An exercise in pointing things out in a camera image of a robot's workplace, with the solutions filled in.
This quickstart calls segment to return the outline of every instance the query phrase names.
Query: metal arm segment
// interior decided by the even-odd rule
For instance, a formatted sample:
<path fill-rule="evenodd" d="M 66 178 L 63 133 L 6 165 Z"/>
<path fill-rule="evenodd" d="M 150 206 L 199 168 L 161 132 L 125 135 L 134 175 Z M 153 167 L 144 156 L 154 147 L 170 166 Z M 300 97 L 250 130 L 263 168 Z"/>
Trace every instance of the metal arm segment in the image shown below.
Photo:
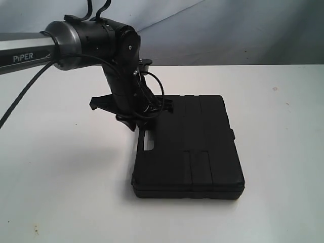
<path fill-rule="evenodd" d="M 55 43 L 42 33 L 0 33 L 0 74 L 48 63 Z"/>

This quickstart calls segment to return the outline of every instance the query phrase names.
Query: background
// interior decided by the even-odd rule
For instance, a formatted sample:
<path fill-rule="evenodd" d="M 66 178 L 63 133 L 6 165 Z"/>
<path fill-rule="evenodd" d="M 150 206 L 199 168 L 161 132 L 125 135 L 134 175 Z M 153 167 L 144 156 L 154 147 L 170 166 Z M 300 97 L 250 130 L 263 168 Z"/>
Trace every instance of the background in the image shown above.
<path fill-rule="evenodd" d="M 105 0 L 93 0 L 94 12 Z M 38 32 L 86 0 L 0 0 L 0 32 Z M 322 0 L 112 0 L 155 65 L 323 64 Z"/>

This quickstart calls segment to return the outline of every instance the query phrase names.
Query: robotic arm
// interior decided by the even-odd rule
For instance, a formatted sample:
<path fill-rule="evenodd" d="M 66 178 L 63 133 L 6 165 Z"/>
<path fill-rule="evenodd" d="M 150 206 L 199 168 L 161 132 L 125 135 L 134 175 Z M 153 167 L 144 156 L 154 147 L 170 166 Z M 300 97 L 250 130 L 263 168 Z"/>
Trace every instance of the robotic arm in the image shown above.
<path fill-rule="evenodd" d="M 132 131 L 163 110 L 171 110 L 171 104 L 165 106 L 160 81 L 148 72 L 152 61 L 139 59 L 141 39 L 134 28 L 100 17 L 110 2 L 90 21 L 92 3 L 88 0 L 84 18 L 65 15 L 64 21 L 54 21 L 40 33 L 0 34 L 0 74 L 44 64 L 54 64 L 60 70 L 101 65 L 112 94 L 92 98 L 93 110 L 116 114 Z M 161 98 L 146 85 L 146 74 L 159 82 Z"/>

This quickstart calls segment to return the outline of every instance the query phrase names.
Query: black plastic case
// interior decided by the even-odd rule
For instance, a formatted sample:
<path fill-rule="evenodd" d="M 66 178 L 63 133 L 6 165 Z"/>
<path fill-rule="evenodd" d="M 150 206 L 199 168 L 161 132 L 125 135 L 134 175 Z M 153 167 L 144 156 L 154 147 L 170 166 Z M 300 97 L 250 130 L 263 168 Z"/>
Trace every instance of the black plastic case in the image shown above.
<path fill-rule="evenodd" d="M 166 95 L 173 113 L 163 112 L 141 128 L 132 185 L 141 198 L 237 199 L 245 181 L 220 95 Z M 154 148 L 144 151 L 145 130 Z"/>

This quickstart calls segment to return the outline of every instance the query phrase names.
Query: white table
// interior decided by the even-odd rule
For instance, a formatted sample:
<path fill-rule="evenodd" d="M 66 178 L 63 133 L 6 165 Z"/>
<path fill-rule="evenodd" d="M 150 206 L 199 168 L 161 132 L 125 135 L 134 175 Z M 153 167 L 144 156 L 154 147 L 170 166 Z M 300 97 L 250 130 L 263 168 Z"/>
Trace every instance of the white table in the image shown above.
<path fill-rule="evenodd" d="M 37 70 L 0 76 L 1 115 Z M 239 200 L 136 198 L 135 134 L 89 107 L 101 68 L 51 68 L 0 130 L 0 242 L 324 242 L 324 66 L 150 70 L 167 94 L 223 96 Z"/>

